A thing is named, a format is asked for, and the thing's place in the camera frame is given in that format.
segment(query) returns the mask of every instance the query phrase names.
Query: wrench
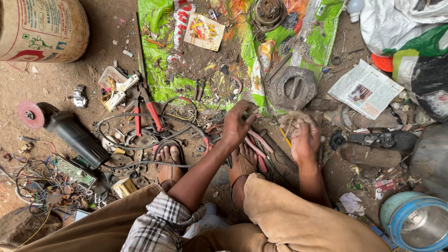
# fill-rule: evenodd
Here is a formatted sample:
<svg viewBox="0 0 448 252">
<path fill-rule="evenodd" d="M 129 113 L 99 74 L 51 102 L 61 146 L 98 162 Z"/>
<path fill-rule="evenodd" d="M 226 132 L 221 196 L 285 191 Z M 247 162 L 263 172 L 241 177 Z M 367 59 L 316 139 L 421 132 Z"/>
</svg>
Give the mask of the wrench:
<svg viewBox="0 0 448 252">
<path fill-rule="evenodd" d="M 332 151 L 327 151 L 327 152 L 325 152 L 325 153 L 323 154 L 323 156 L 324 156 L 324 158 L 323 158 L 323 160 L 322 160 L 322 167 L 325 166 L 326 162 L 327 162 L 330 158 L 333 158 L 333 156 L 334 156 L 334 152 L 332 152 Z"/>
</svg>

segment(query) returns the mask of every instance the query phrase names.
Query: beige trousers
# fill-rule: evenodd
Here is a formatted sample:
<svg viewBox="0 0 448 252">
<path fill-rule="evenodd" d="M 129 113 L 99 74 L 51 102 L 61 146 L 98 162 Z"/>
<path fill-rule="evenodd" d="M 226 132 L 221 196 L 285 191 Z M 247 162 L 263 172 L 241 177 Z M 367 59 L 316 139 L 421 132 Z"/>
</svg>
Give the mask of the beige trousers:
<svg viewBox="0 0 448 252">
<path fill-rule="evenodd" d="M 134 220 L 161 191 L 153 183 L 17 252 L 120 251 Z M 366 225 L 300 197 L 260 174 L 244 185 L 244 211 L 252 223 L 207 230 L 184 240 L 183 251 L 390 252 Z"/>
</svg>

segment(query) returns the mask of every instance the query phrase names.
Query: foot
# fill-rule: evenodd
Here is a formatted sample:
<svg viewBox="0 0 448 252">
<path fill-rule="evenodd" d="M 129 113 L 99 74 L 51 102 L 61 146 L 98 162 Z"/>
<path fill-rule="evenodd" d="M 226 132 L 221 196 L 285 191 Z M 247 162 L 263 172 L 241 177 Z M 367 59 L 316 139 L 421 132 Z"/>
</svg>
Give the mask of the foot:
<svg viewBox="0 0 448 252">
<path fill-rule="evenodd" d="M 171 146 L 171 148 L 168 146 L 165 146 L 163 149 L 160 150 L 160 153 L 157 154 L 157 156 L 155 157 L 155 160 L 158 162 L 163 162 L 163 163 L 172 162 L 173 164 L 180 165 L 181 164 L 181 154 L 180 154 L 179 148 L 177 148 L 176 146 Z M 168 169 L 167 165 L 155 164 L 154 167 L 158 173 L 161 172 L 162 169 Z M 179 169 L 179 168 L 176 166 L 173 166 L 172 169 Z M 169 180 L 162 182 L 160 186 L 165 191 L 165 193 L 167 193 L 176 183 L 177 183 L 177 181 L 169 179 Z"/>
<path fill-rule="evenodd" d="M 243 157 L 245 157 L 249 163 L 251 163 L 253 166 L 257 167 L 258 163 L 258 155 L 255 153 L 251 148 L 247 147 L 247 145 L 241 143 L 239 148 L 236 148 L 232 152 L 232 169 L 240 169 L 239 162 L 237 161 L 238 153 L 241 153 Z M 244 203 L 244 184 L 246 183 L 248 174 L 244 174 L 237 178 L 235 182 L 232 185 L 232 200 L 233 203 L 237 206 L 243 207 Z"/>
</svg>

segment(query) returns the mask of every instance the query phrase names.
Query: checkered shirt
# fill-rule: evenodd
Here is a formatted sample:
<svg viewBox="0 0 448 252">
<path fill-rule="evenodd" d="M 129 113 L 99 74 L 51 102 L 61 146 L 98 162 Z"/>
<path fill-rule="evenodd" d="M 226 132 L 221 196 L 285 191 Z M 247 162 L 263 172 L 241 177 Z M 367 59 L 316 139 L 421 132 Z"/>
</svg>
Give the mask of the checkered shirt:
<svg viewBox="0 0 448 252">
<path fill-rule="evenodd" d="M 185 206 L 164 192 L 160 192 L 146 209 L 148 212 L 132 225 L 122 252 L 182 251 L 181 234 L 206 212 L 205 205 L 201 204 L 190 214 Z"/>
</svg>

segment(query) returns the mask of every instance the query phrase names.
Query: grinding disc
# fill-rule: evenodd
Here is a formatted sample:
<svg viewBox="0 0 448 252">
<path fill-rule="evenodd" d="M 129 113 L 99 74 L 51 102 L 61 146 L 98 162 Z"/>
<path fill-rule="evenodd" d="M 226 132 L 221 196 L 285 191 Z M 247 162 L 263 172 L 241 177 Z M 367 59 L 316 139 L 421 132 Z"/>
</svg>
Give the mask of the grinding disc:
<svg viewBox="0 0 448 252">
<path fill-rule="evenodd" d="M 32 119 L 26 117 L 27 111 L 32 112 Z M 42 110 L 30 100 L 21 101 L 17 106 L 17 112 L 19 113 L 20 120 L 23 124 L 27 125 L 30 129 L 38 130 L 42 128 L 45 123 L 45 117 L 43 116 Z"/>
</svg>

